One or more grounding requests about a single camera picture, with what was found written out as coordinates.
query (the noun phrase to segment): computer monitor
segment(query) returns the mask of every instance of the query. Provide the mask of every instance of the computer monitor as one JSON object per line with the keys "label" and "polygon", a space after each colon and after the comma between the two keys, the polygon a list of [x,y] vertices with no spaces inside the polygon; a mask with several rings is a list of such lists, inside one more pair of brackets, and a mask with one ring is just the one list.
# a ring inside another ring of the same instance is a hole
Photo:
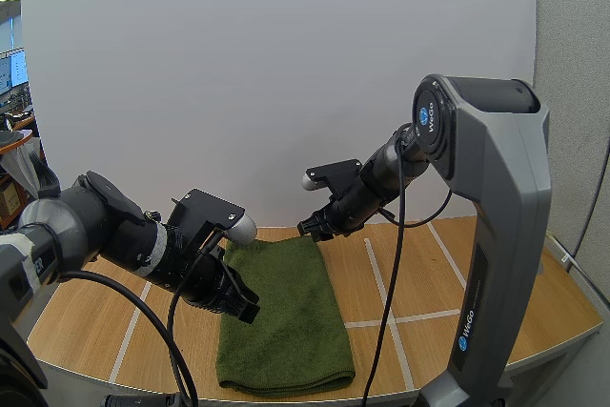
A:
{"label": "computer monitor", "polygon": [[26,52],[20,51],[10,55],[10,85],[19,86],[28,81]]}
{"label": "computer monitor", "polygon": [[0,59],[0,94],[10,90],[10,59]]}

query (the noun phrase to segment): black mounting bracket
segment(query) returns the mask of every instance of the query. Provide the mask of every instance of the black mounting bracket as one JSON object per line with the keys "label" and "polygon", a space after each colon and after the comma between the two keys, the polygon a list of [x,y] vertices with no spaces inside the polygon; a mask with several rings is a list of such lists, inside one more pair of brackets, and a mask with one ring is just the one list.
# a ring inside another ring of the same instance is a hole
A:
{"label": "black mounting bracket", "polygon": [[310,180],[319,184],[320,188],[328,188],[333,197],[338,197],[354,182],[360,169],[362,169],[362,163],[357,159],[350,159],[312,167],[305,174]]}

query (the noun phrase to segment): white backdrop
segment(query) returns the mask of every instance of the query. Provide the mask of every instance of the white backdrop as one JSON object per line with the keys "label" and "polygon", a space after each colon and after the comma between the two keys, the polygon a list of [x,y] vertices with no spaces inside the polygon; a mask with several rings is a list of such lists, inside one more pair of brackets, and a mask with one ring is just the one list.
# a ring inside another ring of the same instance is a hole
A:
{"label": "white backdrop", "polygon": [[[191,188],[294,225],[308,167],[366,160],[430,72],[532,80],[534,0],[23,0],[45,152],[169,216]],[[409,218],[446,187],[408,190]],[[472,214],[454,199],[444,215]]]}

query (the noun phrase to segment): white tape stripe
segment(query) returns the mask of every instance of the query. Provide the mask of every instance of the white tape stripe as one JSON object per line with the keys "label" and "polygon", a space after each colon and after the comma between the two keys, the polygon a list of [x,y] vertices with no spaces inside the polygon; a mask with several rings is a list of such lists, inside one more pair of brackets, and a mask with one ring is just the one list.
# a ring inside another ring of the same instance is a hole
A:
{"label": "white tape stripe", "polygon": [[[142,294],[140,295],[140,299],[146,301],[146,296],[148,295],[150,289],[151,289],[151,282],[147,281],[146,285],[144,285],[144,290],[142,291]],[[135,323],[137,323],[137,319],[139,316],[140,316],[140,309],[138,309],[136,307],[135,310],[133,311],[132,320],[130,321],[130,325],[127,327],[127,332],[125,333],[125,336],[123,337],[123,343],[121,343],[121,348],[118,351],[118,355],[116,356],[116,361],[114,362],[114,367],[112,367],[111,376],[108,379],[109,383],[116,382],[116,377],[118,376],[118,371],[121,369],[121,364],[123,363],[123,358],[125,357],[125,354],[127,353],[127,347],[129,346],[130,340],[132,339],[133,330],[135,329]]]}
{"label": "white tape stripe", "polygon": [[156,240],[154,241],[154,246],[152,247],[152,251],[149,254],[148,259],[146,259],[146,262],[149,264],[140,267],[137,271],[133,271],[133,273],[142,277],[150,275],[157,264],[161,262],[161,258],[165,253],[165,247],[167,245],[168,232],[161,223],[156,223]]}
{"label": "white tape stripe", "polygon": [[45,309],[47,308],[47,306],[51,303],[51,301],[53,300],[53,297],[55,296],[55,293],[57,293],[57,290],[59,289],[61,285],[57,285],[57,288],[55,288],[55,291],[53,291],[53,294],[51,295],[51,298],[49,299],[49,301],[47,302],[47,305],[45,305],[45,308],[42,310],[42,312],[40,313],[40,315],[38,316],[38,318],[36,318],[36,322],[34,323],[34,325],[31,327],[30,333],[28,334],[28,340],[26,340],[26,343],[28,345],[30,345],[30,336],[31,333],[33,333],[34,329],[36,328],[36,325],[38,324],[38,320],[40,320],[40,317],[42,316],[43,313],[45,313]]}
{"label": "white tape stripe", "polygon": [[[381,277],[381,271],[377,265],[371,240],[365,238],[364,245],[366,246],[366,253],[369,255],[369,260],[371,261],[371,266],[373,267],[375,281],[377,283],[377,288],[379,289],[379,295],[381,295],[381,302],[383,302],[383,306],[385,307],[385,303],[388,300],[388,294],[386,293],[385,286],[383,285],[383,278]],[[407,355],[404,353],[404,347],[402,346],[402,340],[400,340],[400,334],[398,333],[398,327],[394,319],[392,308],[390,308],[390,313],[388,315],[388,326],[390,327],[392,340],[394,341],[394,346],[396,347],[396,354],[398,355],[398,362],[400,363],[400,369],[402,370],[402,378],[404,379],[405,387],[407,391],[414,390],[415,386],[413,384],[413,377],[411,376],[411,369],[409,368],[409,361],[407,361]]]}
{"label": "white tape stripe", "polygon": [[412,321],[421,321],[423,319],[440,318],[442,316],[453,316],[459,315],[459,310],[445,310],[443,312],[434,312],[432,314],[413,315],[405,316],[403,318],[396,318],[396,323],[411,323]]}
{"label": "white tape stripe", "polygon": [[466,280],[464,278],[464,275],[461,274],[461,272],[459,271],[458,265],[456,264],[454,259],[451,257],[449,250],[447,250],[447,247],[445,247],[445,244],[442,243],[442,240],[440,239],[440,236],[438,236],[437,231],[435,230],[435,227],[432,225],[432,223],[428,223],[427,226],[428,226],[428,229],[430,230],[430,232],[432,233],[432,235],[434,236],[434,238],[437,240],[437,244],[440,247],[440,249],[442,250],[442,252],[445,254],[447,261],[449,261],[449,264],[451,265],[451,268],[454,270],[454,273],[456,274],[457,280],[461,284],[461,287],[466,289]]}
{"label": "white tape stripe", "polygon": [[379,326],[381,324],[380,319],[374,319],[372,321],[350,321],[345,323],[346,329],[351,328],[368,328],[370,326]]}
{"label": "white tape stripe", "polygon": [[36,268],[31,260],[31,251],[34,248],[34,244],[23,234],[6,234],[3,235],[2,243],[5,245],[12,245],[22,256],[21,265],[28,278],[31,291],[36,294],[40,289],[40,279],[36,273]]}

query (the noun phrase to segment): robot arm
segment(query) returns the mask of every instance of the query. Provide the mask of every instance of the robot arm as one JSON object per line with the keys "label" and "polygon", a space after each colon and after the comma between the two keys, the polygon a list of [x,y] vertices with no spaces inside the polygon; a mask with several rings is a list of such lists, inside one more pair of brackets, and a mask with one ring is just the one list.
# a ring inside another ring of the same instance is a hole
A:
{"label": "robot arm", "polygon": [[430,163],[453,193],[472,200],[477,229],[448,368],[420,390],[415,405],[489,405],[510,389],[503,372],[548,222],[548,109],[519,81],[429,75],[417,88],[413,119],[361,168],[346,161],[308,170],[305,188],[328,186],[332,197],[298,228],[318,240],[348,235],[396,198],[396,141],[407,184]]}
{"label": "robot arm", "polygon": [[[195,307],[253,322],[258,296],[222,261],[224,252],[215,244],[222,236],[237,244],[251,242],[254,222],[244,209],[199,190],[174,202],[172,215],[162,224],[159,214],[142,212],[106,178],[88,172],[58,195],[32,202],[19,229],[0,235],[3,401],[15,396],[14,405],[46,405],[38,392],[47,387],[45,376],[12,323],[43,286],[81,270],[98,255],[175,292],[202,253],[182,297]],[[143,405],[166,405],[163,397],[149,401]]]}

